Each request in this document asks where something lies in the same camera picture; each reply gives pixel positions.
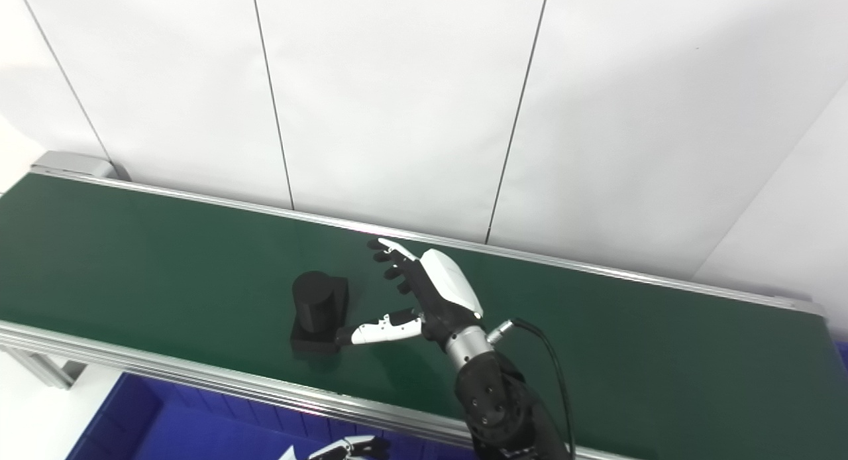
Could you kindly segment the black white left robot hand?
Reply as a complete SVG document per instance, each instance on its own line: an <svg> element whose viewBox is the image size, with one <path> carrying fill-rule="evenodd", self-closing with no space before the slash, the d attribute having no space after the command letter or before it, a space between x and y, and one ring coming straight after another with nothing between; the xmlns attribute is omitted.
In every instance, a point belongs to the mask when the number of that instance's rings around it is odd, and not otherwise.
<svg viewBox="0 0 848 460"><path fill-rule="evenodd" d="M375 435L353 435L312 452L305 459L390 459L391 441Z"/></svg>

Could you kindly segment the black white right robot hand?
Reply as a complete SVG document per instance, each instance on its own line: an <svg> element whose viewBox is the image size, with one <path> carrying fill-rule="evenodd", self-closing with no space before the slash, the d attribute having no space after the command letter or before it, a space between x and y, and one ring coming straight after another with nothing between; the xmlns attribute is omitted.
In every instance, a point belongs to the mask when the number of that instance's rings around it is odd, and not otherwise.
<svg viewBox="0 0 848 460"><path fill-rule="evenodd" d="M335 345L365 345L422 336L446 349L448 342L473 328L484 328L484 309L467 277L448 255L428 249L416 257L409 249L390 239L372 239L374 261L390 267L384 278L402 278L400 294L414 295L418 306L384 314L357 326L340 327Z"/></svg>

